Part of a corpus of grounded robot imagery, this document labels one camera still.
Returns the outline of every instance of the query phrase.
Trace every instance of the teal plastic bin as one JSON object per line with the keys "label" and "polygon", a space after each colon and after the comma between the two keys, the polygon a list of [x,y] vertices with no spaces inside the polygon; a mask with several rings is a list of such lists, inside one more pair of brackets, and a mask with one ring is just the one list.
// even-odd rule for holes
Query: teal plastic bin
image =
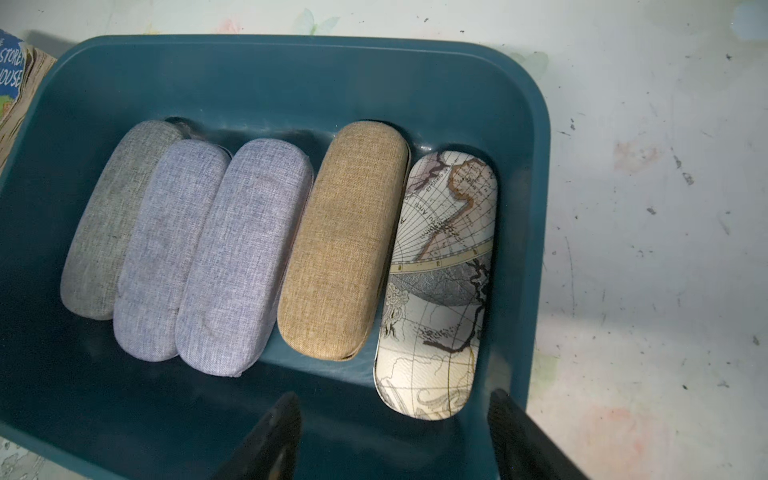
{"label": "teal plastic bin", "polygon": [[[99,174],[136,123],[189,119],[236,151],[258,137],[317,168],[335,132],[397,127],[414,157],[481,155],[498,177],[491,308],[466,407],[439,422],[390,410],[373,386],[377,325],[348,362],[292,351],[275,327],[240,378],[123,352],[111,322],[68,312],[58,287]],[[296,478],[497,477],[493,389],[528,395],[550,130],[513,60],[478,45],[378,38],[126,36],[88,40],[51,70],[0,177],[0,435],[92,478],[210,477],[287,391],[302,404]]]}

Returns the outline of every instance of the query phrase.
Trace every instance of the paint stain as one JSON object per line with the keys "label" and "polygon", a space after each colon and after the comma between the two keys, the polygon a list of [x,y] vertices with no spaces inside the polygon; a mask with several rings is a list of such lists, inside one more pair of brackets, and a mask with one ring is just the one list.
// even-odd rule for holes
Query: paint stain
{"label": "paint stain", "polygon": [[538,349],[533,352],[531,364],[531,385],[528,387],[528,401],[535,402],[554,385],[558,379],[558,363],[560,359],[553,355],[541,353]]}
{"label": "paint stain", "polygon": [[330,35],[337,23],[339,23],[339,17],[330,17],[323,22],[315,23],[315,15],[311,10],[305,8],[293,21],[291,33],[294,35]]}
{"label": "paint stain", "polygon": [[717,219],[717,222],[720,224],[720,228],[723,229],[723,232],[725,232],[726,235],[730,235],[730,227],[728,227],[720,218]]}
{"label": "paint stain", "polygon": [[752,0],[738,5],[730,27],[742,41],[768,40],[768,2]]}
{"label": "paint stain", "polygon": [[512,381],[512,368],[509,362],[497,352],[491,352],[488,358],[488,375],[485,377],[485,394],[490,398],[495,389],[509,390]]}
{"label": "paint stain", "polygon": [[152,26],[152,22],[144,29],[144,35],[161,35],[163,32]]}
{"label": "paint stain", "polygon": [[531,78],[536,81],[544,76],[549,67],[549,55],[545,54],[543,51],[534,51],[530,55],[523,55],[519,51],[513,50],[504,44],[489,45],[489,47],[499,50],[504,55],[507,55],[512,60],[518,62],[520,66],[531,75]]}
{"label": "paint stain", "polygon": [[242,31],[243,27],[241,27],[239,23],[231,18],[227,18],[226,20],[221,21],[219,26],[216,27],[216,30],[214,30],[214,33],[219,35],[237,35]]}
{"label": "paint stain", "polygon": [[667,464],[669,428],[650,415],[594,406],[576,433],[568,452],[590,478],[651,480]]}
{"label": "paint stain", "polygon": [[648,169],[661,158],[656,147],[638,148],[637,141],[616,142],[614,146],[614,170],[637,174]]}

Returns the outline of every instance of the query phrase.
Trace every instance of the map print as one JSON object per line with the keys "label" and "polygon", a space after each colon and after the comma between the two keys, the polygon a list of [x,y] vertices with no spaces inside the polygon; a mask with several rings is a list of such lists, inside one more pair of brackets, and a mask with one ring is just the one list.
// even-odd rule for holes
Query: map print
{"label": "map print", "polygon": [[390,408],[455,415],[475,378],[488,299],[497,186],[491,168],[455,151],[416,162],[403,199],[374,379]]}

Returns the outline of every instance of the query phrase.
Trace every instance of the tan fabric eyeglass case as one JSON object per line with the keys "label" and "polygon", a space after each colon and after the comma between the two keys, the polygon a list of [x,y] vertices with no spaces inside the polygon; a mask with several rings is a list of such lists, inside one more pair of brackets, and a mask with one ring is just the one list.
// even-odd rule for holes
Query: tan fabric eyeglass case
{"label": "tan fabric eyeglass case", "polygon": [[405,139],[377,122],[347,125],[328,148],[277,311],[297,352],[348,360],[368,339],[408,165]]}

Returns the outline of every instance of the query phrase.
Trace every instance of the book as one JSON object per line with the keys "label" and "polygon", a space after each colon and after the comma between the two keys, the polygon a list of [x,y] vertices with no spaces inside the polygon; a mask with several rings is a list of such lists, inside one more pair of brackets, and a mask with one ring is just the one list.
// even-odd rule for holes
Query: book
{"label": "book", "polygon": [[35,92],[56,59],[0,30],[0,173]]}

